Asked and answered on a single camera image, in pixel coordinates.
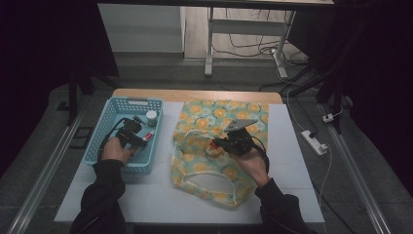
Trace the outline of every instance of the wooden floor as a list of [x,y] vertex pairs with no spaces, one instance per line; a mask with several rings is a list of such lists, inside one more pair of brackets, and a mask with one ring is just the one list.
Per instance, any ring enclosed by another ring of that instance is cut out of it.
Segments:
[[[285,11],[215,8],[213,14],[215,19],[284,21]],[[186,7],[185,17],[185,58],[205,59],[208,8]],[[212,46],[214,49],[240,55],[235,56],[213,51],[213,57],[215,59],[273,59],[269,55],[259,55],[260,49],[277,46],[279,39],[280,37],[276,36],[213,34]],[[287,58],[292,53],[298,52],[291,44],[286,44],[283,51]],[[298,58],[304,59],[305,55],[299,55]]]

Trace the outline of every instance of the gray carpet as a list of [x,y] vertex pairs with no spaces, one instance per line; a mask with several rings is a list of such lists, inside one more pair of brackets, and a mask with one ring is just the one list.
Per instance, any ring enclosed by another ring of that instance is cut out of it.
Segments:
[[[299,68],[287,70],[290,76]],[[277,79],[274,65],[271,62],[244,62],[234,65],[228,61],[215,61],[211,78],[204,77],[203,63],[200,61],[155,61],[140,66],[121,66],[121,78],[116,81],[124,88],[139,89],[182,89],[182,90],[231,90],[257,91],[263,84],[278,83],[266,88],[266,92],[278,92],[284,83]],[[103,104],[111,96],[113,90],[93,79],[96,91],[80,127],[94,127],[103,109]],[[321,211],[326,220],[322,224],[311,224],[311,227],[324,233],[352,233],[341,217],[355,233],[376,233],[365,206],[358,197],[357,191],[343,165],[327,126],[322,122],[322,111],[314,101],[315,92],[299,96],[302,108],[295,98],[290,99],[290,110],[297,122],[304,128],[313,131],[315,126],[319,133],[317,138],[328,143],[332,148],[332,167],[322,191],[325,198],[321,202]],[[55,89],[50,95],[50,104],[41,122],[21,150],[18,158],[0,180],[0,233],[6,233],[16,216],[25,196],[42,170],[48,157],[52,154],[59,138],[65,129],[68,119],[67,111],[57,111],[62,101],[67,101],[67,86]],[[379,203],[393,233],[411,233],[413,224],[413,201],[405,191],[392,169],[380,152],[358,129],[345,108],[341,115],[343,136],[347,141],[355,159],[366,179],[369,188]],[[319,157],[300,136],[302,130],[293,121],[297,139],[300,144],[307,168],[316,189],[320,190],[324,181],[330,155]],[[72,146],[80,146],[83,142],[74,139]],[[69,148],[56,174],[43,197],[39,208],[27,227],[26,233],[67,233],[69,225],[55,223],[58,206],[66,193],[85,149]],[[169,229],[168,227],[136,227],[140,233],[255,233],[257,229],[241,230],[237,228],[203,227],[201,229]]]

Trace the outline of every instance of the electrical outlet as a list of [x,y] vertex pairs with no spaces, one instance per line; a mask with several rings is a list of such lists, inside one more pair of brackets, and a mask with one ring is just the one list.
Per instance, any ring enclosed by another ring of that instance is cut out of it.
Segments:
[[327,152],[327,145],[320,144],[319,141],[313,137],[310,137],[310,131],[304,131],[301,133],[301,136],[310,144],[310,146],[314,149],[314,151],[320,156]]

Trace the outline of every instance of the hand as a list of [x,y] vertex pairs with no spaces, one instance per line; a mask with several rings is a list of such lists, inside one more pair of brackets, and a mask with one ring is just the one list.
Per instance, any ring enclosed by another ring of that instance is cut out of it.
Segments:
[[136,148],[123,148],[119,139],[117,137],[113,137],[104,145],[102,160],[116,159],[126,164],[135,151]]
[[265,162],[261,154],[254,148],[243,156],[229,154],[232,159],[237,161],[240,168],[249,174],[258,187],[264,186],[270,178],[265,170]]

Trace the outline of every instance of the power plug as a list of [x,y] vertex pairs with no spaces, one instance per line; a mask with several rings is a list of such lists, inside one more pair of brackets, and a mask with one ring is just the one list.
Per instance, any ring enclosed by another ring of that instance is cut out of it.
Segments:
[[310,146],[313,148],[313,150],[320,156],[323,155],[327,152],[327,145],[326,144],[320,144],[319,141],[313,137],[310,137],[310,131],[304,131],[301,133],[301,136],[310,144]]
[[324,121],[324,123],[328,123],[334,120],[334,116],[332,114],[327,114],[322,116],[322,121]]

